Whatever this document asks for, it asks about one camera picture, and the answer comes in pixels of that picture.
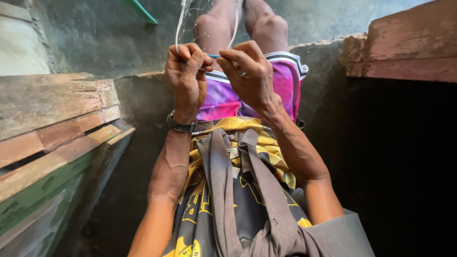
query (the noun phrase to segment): gray cloth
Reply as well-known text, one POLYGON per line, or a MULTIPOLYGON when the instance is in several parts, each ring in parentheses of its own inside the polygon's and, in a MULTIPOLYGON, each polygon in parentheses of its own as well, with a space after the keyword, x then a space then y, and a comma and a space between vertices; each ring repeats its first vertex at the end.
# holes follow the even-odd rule
POLYGON ((268 220, 249 248, 243 249, 236 233, 232 165, 222 129, 212 131, 197 143, 213 198, 213 227, 219 256, 273 257, 305 254, 314 256, 374 256, 357 214, 303 228, 292 216, 281 185, 257 155, 258 134, 248 129, 239 139, 240 153, 249 157, 255 181, 266 204, 268 220))

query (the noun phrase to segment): hand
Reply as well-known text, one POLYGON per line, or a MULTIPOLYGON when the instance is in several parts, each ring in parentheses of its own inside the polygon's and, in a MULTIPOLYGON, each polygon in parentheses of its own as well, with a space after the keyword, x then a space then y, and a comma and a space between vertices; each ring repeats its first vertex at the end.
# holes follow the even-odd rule
POLYGON ((178 123, 190 124, 205 102, 205 72, 211 72, 213 61, 195 43, 168 49, 165 74, 175 93, 175 115, 178 123))
POLYGON ((273 67, 255 41, 220 50, 219 54, 221 57, 217 62, 233 90, 258 114, 265 114, 272 106, 281 103, 281 97, 273 91, 273 67), (245 72, 243 76, 238 73, 239 69, 245 72))

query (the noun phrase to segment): wristwatch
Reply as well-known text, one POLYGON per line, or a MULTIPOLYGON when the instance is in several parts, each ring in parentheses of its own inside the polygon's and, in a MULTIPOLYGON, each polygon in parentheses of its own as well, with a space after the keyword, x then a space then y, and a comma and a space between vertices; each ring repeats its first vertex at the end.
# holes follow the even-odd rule
POLYGON ((194 131, 197 128, 198 120, 195 120, 194 122, 192 122, 192 124, 181 124, 181 123, 177 123, 175 120, 173 120, 174 114, 175 114, 174 110, 170 114, 168 114, 167 122, 168 122, 169 128, 174 129, 176 131, 180 131, 180 132, 191 132, 191 133, 192 133, 192 131, 194 131))

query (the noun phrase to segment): pink purple shorts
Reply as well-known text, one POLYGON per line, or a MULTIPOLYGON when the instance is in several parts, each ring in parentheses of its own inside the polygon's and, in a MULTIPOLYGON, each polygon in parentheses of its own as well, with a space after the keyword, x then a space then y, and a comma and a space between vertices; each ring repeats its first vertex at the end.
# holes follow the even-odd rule
MULTIPOLYGON (((300 87, 308 67, 301 65, 299 56, 288 52, 274 52, 266 54, 265 57, 273 66, 273 90, 281 97, 289 117, 296 122, 300 104, 300 87)), ((207 72, 206 82, 206 100, 197 114, 198 120, 208 121, 233 116, 261 118, 240 100, 224 73, 207 72)))

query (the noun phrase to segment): fishing net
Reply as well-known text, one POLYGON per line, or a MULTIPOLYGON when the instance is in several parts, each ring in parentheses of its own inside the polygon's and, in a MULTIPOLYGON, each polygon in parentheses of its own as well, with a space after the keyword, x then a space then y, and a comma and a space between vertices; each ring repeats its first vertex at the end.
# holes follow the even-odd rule
MULTIPOLYGON (((207 14, 213 7, 215 0, 182 0, 181 2, 181 15, 179 17, 178 28, 176 29, 176 50, 178 44, 192 43, 195 41, 194 29, 196 27, 196 20, 202 14, 207 14)), ((238 4, 240 0, 232 0, 234 4, 238 4)), ((235 30, 227 48, 230 48, 236 36, 239 24, 238 9, 235 11, 235 30)))

